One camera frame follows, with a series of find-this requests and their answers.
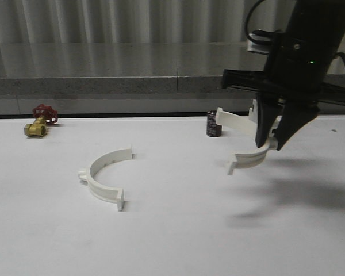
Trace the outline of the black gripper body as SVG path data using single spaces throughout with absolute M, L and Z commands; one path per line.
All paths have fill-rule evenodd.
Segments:
M 261 91 L 289 102 L 345 105 L 345 87 L 324 81 L 333 59 L 341 55 L 343 36 L 343 30 L 274 32 L 264 69 L 225 69 L 221 85 Z

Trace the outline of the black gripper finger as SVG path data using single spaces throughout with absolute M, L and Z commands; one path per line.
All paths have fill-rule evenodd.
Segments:
M 286 142 L 304 125 L 314 120 L 319 113 L 317 103 L 314 102 L 287 102 L 282 118 L 275 131 L 277 150 L 281 150 Z
M 255 142 L 258 148 L 264 146 L 271 131 L 275 119 L 282 113 L 283 105 L 279 98 L 264 92 L 256 94 L 257 102 L 257 128 Z

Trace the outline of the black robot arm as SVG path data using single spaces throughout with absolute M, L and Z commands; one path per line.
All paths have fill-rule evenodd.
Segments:
M 274 32 L 263 71 L 224 70 L 221 85 L 256 90 L 255 142 L 262 147 L 277 116 L 277 149 L 319 113 L 318 102 L 345 105 L 345 88 L 324 82 L 345 34 L 345 1 L 297 1 L 284 32 Z

